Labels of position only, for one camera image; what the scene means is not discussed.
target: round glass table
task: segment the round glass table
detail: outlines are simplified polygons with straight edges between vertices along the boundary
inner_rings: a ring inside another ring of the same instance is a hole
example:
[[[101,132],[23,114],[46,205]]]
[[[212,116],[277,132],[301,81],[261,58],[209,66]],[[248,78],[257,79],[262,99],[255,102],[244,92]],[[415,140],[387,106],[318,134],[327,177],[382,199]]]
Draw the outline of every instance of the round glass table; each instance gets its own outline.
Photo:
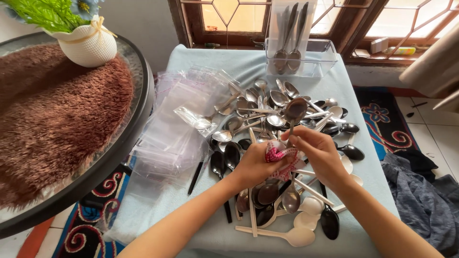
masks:
[[[34,33],[0,43],[0,56],[24,47],[55,44],[57,40],[44,32]],[[132,74],[134,96],[126,114],[107,147],[94,154],[90,165],[63,181],[65,187],[44,189],[44,198],[22,209],[0,209],[0,239],[14,235],[57,215],[101,183],[129,154],[150,115],[154,99],[153,75],[140,50],[118,35],[118,53],[127,62]]]

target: hand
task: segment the hand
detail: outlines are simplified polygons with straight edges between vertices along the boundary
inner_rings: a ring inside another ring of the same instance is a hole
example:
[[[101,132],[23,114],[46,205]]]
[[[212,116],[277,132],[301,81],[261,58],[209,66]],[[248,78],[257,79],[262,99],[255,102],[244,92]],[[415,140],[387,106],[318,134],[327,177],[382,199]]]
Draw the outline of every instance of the hand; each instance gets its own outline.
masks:
[[[284,157],[277,162],[266,162],[267,146],[268,142],[251,144],[237,167],[227,176],[235,180],[239,191],[260,184],[278,169],[293,161],[294,157]]]
[[[285,132],[282,140],[289,140],[309,159],[317,178],[332,190],[352,178],[344,168],[335,144],[329,135],[316,132],[302,125],[293,129],[293,135]]]

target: floor tile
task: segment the floor tile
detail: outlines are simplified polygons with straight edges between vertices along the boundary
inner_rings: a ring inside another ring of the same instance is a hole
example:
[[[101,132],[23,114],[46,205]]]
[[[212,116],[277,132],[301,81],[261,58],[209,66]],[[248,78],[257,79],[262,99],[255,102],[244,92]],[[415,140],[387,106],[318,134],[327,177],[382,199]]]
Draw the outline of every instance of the floor tile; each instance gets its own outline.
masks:
[[[412,98],[415,104],[427,102],[417,107],[426,124],[455,125],[459,126],[459,114],[445,111],[432,110],[441,99]]]
[[[400,112],[402,112],[403,117],[405,118],[405,121],[407,123],[424,123],[424,120],[422,120],[421,115],[419,114],[419,111],[415,107],[411,107],[414,105],[414,102],[411,100],[411,98],[408,97],[395,97],[395,100],[397,101],[398,108],[400,109]],[[407,117],[406,115],[409,113],[414,113],[412,117]]]
[[[19,250],[32,229],[33,228],[7,238],[0,239],[0,257],[16,258],[17,253],[19,253]]]
[[[437,169],[432,170],[436,178],[442,177],[446,174],[454,176],[427,126],[420,123],[409,123],[408,127],[413,134],[420,151],[438,166]]]
[[[445,157],[451,172],[456,180],[459,179],[459,127],[431,124],[428,124],[427,127]]]
[[[57,214],[56,217],[54,217],[53,222],[51,223],[51,227],[63,229],[65,223],[67,222],[68,216],[72,212],[74,206],[75,204],[71,205],[67,209],[63,210],[61,213]]]
[[[56,249],[57,243],[61,237],[63,229],[55,229],[50,228],[48,229],[48,233],[46,233],[45,239],[40,246],[40,250],[38,251],[35,258],[51,258],[54,250]]]

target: textured vase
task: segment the textured vase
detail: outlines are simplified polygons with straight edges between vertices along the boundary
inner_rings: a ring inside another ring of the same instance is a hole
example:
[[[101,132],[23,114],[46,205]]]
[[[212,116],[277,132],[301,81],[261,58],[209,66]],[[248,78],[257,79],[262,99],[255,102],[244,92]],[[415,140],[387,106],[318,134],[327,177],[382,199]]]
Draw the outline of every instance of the textured vase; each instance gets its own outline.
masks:
[[[99,16],[94,15],[93,22],[98,20]],[[101,28],[95,34],[97,30],[91,25],[79,26],[72,33],[45,32],[57,39],[62,52],[74,63],[84,67],[98,67],[113,59],[117,53],[115,38],[104,26]]]

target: person's left hand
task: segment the person's left hand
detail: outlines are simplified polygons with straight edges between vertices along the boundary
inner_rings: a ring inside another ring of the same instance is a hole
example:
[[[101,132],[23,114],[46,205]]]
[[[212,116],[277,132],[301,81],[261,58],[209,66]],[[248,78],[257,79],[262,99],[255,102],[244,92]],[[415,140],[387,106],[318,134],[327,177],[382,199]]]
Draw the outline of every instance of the person's left hand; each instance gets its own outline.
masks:
[[[251,144],[236,169],[227,176],[236,181],[240,191],[260,184],[295,159],[295,157],[284,157],[277,162],[268,163],[265,159],[267,146],[268,142]]]

